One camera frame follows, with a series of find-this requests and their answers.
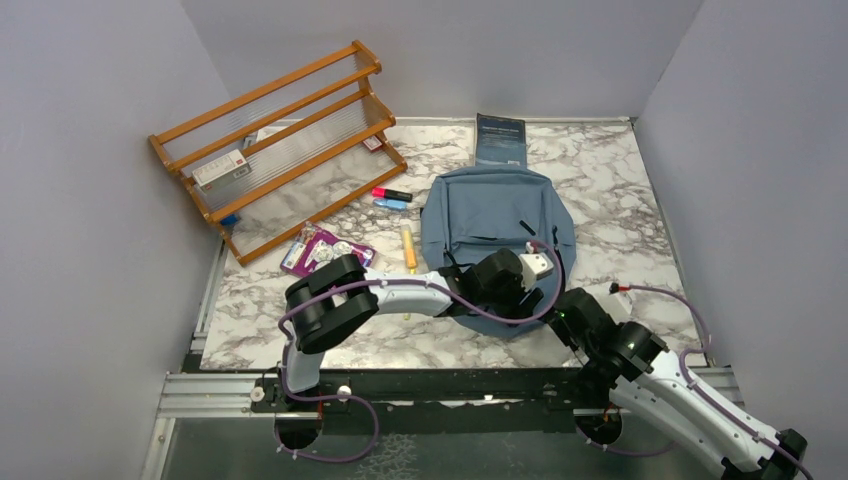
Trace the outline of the blue backpack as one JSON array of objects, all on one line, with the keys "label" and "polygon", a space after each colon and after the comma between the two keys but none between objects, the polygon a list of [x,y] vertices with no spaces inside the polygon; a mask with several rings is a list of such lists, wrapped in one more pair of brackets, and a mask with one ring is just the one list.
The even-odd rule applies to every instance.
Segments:
[{"label": "blue backpack", "polygon": [[420,252],[432,271],[476,264],[501,248],[524,253],[531,239],[556,248],[571,274],[573,219],[552,181],[526,168],[473,166],[438,176],[420,213]]}]

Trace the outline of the dark blue book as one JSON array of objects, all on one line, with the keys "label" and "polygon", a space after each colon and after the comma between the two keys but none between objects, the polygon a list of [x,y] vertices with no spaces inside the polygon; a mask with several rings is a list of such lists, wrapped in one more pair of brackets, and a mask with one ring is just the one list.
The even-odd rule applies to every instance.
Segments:
[{"label": "dark blue book", "polygon": [[525,121],[478,113],[475,119],[474,163],[476,166],[527,168]]}]

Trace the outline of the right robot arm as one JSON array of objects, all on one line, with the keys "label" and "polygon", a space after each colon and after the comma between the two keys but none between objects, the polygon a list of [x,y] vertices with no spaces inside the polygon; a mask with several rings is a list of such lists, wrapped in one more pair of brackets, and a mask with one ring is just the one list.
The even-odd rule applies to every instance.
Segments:
[{"label": "right robot arm", "polygon": [[557,337],[588,358],[577,374],[587,405],[612,403],[639,416],[721,479],[793,479],[808,442],[734,404],[690,369],[652,330],[618,322],[582,288],[559,295],[544,316]]}]

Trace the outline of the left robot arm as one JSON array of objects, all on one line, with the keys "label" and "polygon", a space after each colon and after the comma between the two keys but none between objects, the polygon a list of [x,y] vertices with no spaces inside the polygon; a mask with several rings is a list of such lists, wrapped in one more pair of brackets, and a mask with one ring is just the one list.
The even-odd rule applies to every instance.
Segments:
[{"label": "left robot arm", "polygon": [[389,314],[434,318],[475,314],[506,325],[542,320],[539,284],[552,278],[560,292],[566,280],[556,249],[530,243],[526,253],[502,248],[476,264],[442,267],[426,274],[385,273],[345,254],[290,285],[278,326],[286,337],[276,396],[298,411],[313,401],[327,351],[366,321]]}]

